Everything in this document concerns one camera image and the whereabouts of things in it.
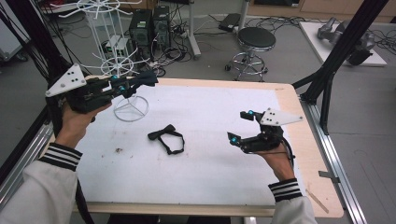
chair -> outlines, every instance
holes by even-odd
[[[268,72],[268,68],[256,52],[273,49],[276,42],[275,36],[259,27],[246,27],[238,32],[238,41],[246,52],[233,56],[233,59],[225,65],[225,70],[230,71],[231,68],[235,68],[239,71],[235,81],[239,81],[242,75],[259,75],[260,82],[263,82],[262,75]]]

bow tie strap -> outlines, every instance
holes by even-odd
[[[158,138],[158,140],[161,142],[161,144],[163,144],[163,146],[165,147],[166,152],[168,153],[168,155],[176,155],[176,154],[181,153],[181,152],[184,151],[184,143],[185,143],[185,141],[184,141],[184,138],[183,138],[183,134],[177,133],[177,132],[175,132],[175,130],[176,130],[175,127],[174,127],[172,124],[169,124],[168,126],[166,126],[166,127],[165,127],[164,129],[162,129],[162,130],[159,130],[159,131],[154,132],[154,133],[149,133],[149,134],[148,134],[148,139],[151,140],[151,141],[153,141],[153,140],[155,140],[155,139]],[[165,144],[165,142],[161,139],[161,135],[163,135],[163,134],[165,134],[165,133],[171,134],[171,135],[176,136],[176,137],[180,137],[180,138],[181,138],[181,141],[182,141],[182,143],[183,143],[183,148],[180,149],[180,150],[174,150],[174,151],[172,151],[172,150],[170,149],[170,147],[167,146],[167,145]]]

black and white striped cuff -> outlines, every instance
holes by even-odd
[[[303,196],[296,178],[268,185],[268,187],[273,192],[277,203]]]
[[[65,147],[56,143],[49,143],[49,148],[39,161],[59,166],[64,169],[76,171],[82,153],[71,147]]]

person's left hand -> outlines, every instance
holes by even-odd
[[[87,127],[91,123],[92,119],[101,111],[109,108],[111,103],[97,108],[87,114],[80,114],[73,111],[68,103],[63,105],[63,125],[59,132],[55,143],[63,145],[65,147],[75,148],[79,140],[81,140]]]

white sleeve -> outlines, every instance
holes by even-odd
[[[75,203],[81,153],[51,143],[23,170],[23,183],[0,212],[2,224],[68,224]]]
[[[273,224],[317,223],[312,204],[302,195],[297,179],[281,181],[269,188],[276,200]]]

